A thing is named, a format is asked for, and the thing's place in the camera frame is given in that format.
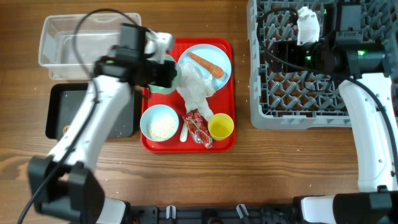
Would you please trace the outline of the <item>light blue rice bowl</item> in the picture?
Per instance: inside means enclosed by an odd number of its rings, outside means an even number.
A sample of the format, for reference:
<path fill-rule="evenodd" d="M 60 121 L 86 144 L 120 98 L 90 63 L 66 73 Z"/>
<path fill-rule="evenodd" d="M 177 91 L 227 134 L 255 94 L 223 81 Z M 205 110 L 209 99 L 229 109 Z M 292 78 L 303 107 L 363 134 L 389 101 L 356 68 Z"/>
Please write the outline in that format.
<path fill-rule="evenodd" d="M 171 107 L 167 106 L 167 105 L 154 105 L 151 106 L 150 108 L 146 109 L 145 112 L 142 114 L 141 116 L 141 120 L 140 120 L 140 127 L 141 127 L 141 133 L 149 140 L 153 141 L 150 137 L 149 137 L 149 133 L 148 133 L 148 124 L 149 121 L 152 118 L 156 118 L 162 114 L 170 114 L 174 117 L 174 119 L 177 122 L 177 128 L 176 128 L 176 132 L 178 130 L 178 126 L 179 126 L 179 118 L 177 113 L 175 112 L 174 109 L 172 109 Z"/>

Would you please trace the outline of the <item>red candy wrapper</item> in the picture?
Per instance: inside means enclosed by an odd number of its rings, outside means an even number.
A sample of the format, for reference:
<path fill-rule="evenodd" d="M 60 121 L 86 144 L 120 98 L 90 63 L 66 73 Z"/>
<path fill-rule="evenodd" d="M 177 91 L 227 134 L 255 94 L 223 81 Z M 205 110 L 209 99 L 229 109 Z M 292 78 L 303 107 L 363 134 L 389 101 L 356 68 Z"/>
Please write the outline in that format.
<path fill-rule="evenodd" d="M 183 120 L 196 143 L 203 144 L 207 149 L 213 147 L 213 138 L 210 136 L 204 117 L 197 109 L 188 112 Z"/>

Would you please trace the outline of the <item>white napkin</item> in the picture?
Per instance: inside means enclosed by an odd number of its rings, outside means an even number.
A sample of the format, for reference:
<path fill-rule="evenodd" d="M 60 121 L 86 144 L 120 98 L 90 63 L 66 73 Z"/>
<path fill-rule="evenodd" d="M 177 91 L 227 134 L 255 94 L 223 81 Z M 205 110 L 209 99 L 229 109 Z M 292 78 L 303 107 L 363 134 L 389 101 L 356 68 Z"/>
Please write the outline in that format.
<path fill-rule="evenodd" d="M 185 102 L 187 112 L 198 110 L 206 121 L 209 121 L 214 113 L 210 109 L 207 98 L 216 92 L 211 81 L 203 78 L 194 64 L 184 62 L 180 64 L 182 76 L 177 92 Z"/>

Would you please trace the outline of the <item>orange carrot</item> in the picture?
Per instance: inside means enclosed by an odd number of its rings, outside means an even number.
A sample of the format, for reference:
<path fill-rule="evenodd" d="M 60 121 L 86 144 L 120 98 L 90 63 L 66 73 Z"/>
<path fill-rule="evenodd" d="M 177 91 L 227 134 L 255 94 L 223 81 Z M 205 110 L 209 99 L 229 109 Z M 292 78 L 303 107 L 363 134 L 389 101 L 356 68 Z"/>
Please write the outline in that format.
<path fill-rule="evenodd" d="M 224 71 L 221 67 L 207 61 L 206 59 L 189 52 L 188 56 L 193 59 L 196 63 L 201 65 L 203 68 L 205 68 L 210 74 L 215 77 L 215 78 L 222 78 L 224 75 Z"/>

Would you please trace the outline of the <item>brown food scrap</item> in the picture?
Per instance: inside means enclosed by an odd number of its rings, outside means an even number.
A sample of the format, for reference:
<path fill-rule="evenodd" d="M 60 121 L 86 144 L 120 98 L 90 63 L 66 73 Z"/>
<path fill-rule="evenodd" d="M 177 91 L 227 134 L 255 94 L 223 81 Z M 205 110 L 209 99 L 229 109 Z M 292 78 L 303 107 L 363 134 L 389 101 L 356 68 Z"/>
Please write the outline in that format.
<path fill-rule="evenodd" d="M 67 131 L 68 131 L 68 129 L 69 129 L 69 125 L 67 125 L 67 126 L 65 126 L 64 128 L 63 128 L 63 134 L 65 134 Z"/>

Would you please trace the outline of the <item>yellow plastic cup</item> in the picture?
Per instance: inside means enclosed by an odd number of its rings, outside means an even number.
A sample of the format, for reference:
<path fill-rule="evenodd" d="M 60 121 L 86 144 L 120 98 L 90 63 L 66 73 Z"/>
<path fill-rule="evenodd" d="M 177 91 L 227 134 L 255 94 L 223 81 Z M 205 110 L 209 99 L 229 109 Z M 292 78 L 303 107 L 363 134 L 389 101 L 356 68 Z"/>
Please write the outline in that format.
<path fill-rule="evenodd" d="M 234 121 L 227 114 L 215 114 L 208 122 L 208 130 L 214 140 L 222 141 L 234 131 Z"/>

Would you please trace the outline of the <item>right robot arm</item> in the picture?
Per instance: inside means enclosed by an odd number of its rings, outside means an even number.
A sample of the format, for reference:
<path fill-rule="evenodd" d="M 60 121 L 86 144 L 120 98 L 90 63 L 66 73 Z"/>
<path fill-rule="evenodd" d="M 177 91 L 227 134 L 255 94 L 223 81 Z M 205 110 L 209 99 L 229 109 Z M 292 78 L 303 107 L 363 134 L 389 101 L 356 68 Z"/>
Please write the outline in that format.
<path fill-rule="evenodd" d="M 322 21 L 307 7 L 294 9 L 297 38 L 276 42 L 267 50 L 275 72 L 328 75 L 351 121 L 359 190 L 297 198 L 302 222 L 397 222 L 397 122 L 390 66 L 385 47 L 364 40 L 361 13 L 356 2 L 327 4 Z"/>

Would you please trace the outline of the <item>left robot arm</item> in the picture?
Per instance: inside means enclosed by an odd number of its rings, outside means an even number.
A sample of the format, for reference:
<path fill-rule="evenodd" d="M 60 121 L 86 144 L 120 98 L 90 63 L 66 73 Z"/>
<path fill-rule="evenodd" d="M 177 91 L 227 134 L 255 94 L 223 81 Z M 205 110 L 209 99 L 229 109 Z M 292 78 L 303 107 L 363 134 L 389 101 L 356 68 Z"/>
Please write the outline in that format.
<path fill-rule="evenodd" d="M 107 198 L 95 178 L 96 163 L 134 85 L 171 88 L 175 62 L 165 55 L 174 38 L 134 24 L 123 24 L 114 55 L 102 56 L 90 72 L 83 102 L 68 131 L 46 157 L 28 165 L 28 207 L 72 223 L 127 223 L 129 204 Z"/>

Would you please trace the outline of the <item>mint green bowl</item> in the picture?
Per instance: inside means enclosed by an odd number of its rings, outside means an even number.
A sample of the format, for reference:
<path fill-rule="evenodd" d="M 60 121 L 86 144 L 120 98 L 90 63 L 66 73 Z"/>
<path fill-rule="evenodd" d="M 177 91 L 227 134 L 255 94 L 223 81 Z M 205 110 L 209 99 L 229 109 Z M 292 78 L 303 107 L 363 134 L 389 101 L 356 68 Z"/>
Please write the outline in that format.
<path fill-rule="evenodd" d="M 164 58 L 164 62 L 174 62 L 175 63 L 175 70 L 177 72 L 177 75 L 174 77 L 172 80 L 172 85 L 170 88 L 165 88 L 161 86 L 155 86 L 155 85 L 149 85 L 149 89 L 153 93 L 159 93 L 162 95 L 168 95 L 171 94 L 176 88 L 179 86 L 181 77 L 182 77 L 182 72 L 180 66 L 176 63 L 174 58 L 170 55 L 166 55 Z"/>

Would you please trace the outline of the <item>white rice pile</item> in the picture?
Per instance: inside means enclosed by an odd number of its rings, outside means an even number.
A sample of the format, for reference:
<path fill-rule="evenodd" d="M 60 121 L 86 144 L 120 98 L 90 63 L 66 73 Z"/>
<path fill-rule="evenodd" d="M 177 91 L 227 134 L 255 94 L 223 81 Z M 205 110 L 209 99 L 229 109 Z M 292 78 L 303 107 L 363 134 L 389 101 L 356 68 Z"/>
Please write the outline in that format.
<path fill-rule="evenodd" d="M 162 114 L 152 118 L 148 124 L 149 137 L 153 141 L 166 141 L 176 132 L 177 122 L 170 114 Z"/>

